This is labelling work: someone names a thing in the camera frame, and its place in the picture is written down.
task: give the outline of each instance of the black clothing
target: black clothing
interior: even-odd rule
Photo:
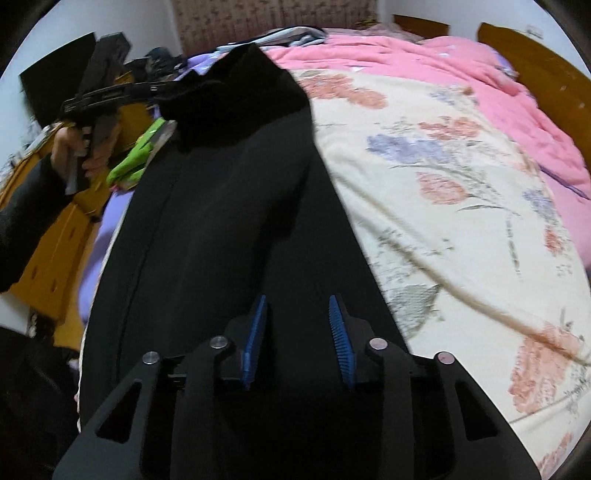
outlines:
[[[0,292],[21,278],[39,240],[72,200],[65,188],[47,155],[0,210]]]
[[[180,135],[142,177],[95,298],[82,423],[144,353],[189,353],[261,292],[274,366],[259,362],[268,394],[222,401],[225,468],[233,478],[309,478],[312,464],[318,478],[375,477],[381,412],[343,395],[329,297],[406,347],[314,145],[307,97],[255,46],[184,84],[160,101]],[[174,444],[173,458],[190,460],[198,441]],[[191,478],[190,461],[176,465]]]

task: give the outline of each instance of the pink blanket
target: pink blanket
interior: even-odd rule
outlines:
[[[591,197],[580,151],[537,106],[527,88],[494,66],[494,55],[467,39],[442,37],[416,45],[389,37],[336,35],[326,44],[270,50],[282,68],[361,70],[441,85],[469,85],[489,121],[539,165]],[[545,176],[586,267],[591,267],[591,201]]]

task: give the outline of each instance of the black screen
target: black screen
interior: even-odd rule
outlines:
[[[76,96],[95,44],[95,34],[89,33],[54,50],[21,73],[27,100],[42,127],[56,120],[65,100]]]

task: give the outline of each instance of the orange flower print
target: orange flower print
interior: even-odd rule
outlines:
[[[546,225],[544,231],[544,243],[548,251],[555,257],[564,252],[564,242],[562,238],[558,236],[550,225]]]
[[[434,173],[417,173],[421,195],[435,205],[454,205],[468,197],[466,189],[454,180]]]
[[[452,120],[448,116],[440,117],[444,123],[442,124],[428,124],[426,122],[419,123],[422,130],[430,132],[428,134],[431,138],[437,140],[453,140],[455,138],[476,138],[482,130],[482,125],[463,116]]]
[[[572,432],[568,432],[562,437],[558,448],[553,452],[544,455],[544,458],[537,463],[538,470],[540,470],[543,480],[548,480],[548,478],[550,478],[550,476],[562,464],[562,461],[566,457],[567,449],[573,440],[574,436]]]
[[[520,413],[534,413],[554,401],[558,386],[566,376],[570,358],[580,349],[580,340],[570,332],[546,323],[541,340],[526,337],[519,347],[511,372],[509,393]],[[546,343],[557,346],[559,351]]]
[[[381,109],[388,105],[385,95],[367,88],[353,88],[353,79],[342,73],[321,73],[312,77],[301,77],[299,82],[310,98],[342,98],[371,109]]]

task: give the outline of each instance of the wall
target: wall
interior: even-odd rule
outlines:
[[[28,115],[18,75],[63,44],[89,32],[97,38],[122,31],[132,43],[128,58],[152,48],[181,52],[170,0],[61,0],[31,30],[0,78],[0,166],[21,146]],[[27,308],[14,297],[0,297],[0,325],[23,330]]]
[[[450,35],[473,40],[482,22],[520,32],[533,25],[544,31],[540,43],[591,77],[562,28],[534,0],[379,0],[378,13],[383,20],[398,14],[443,22]]]

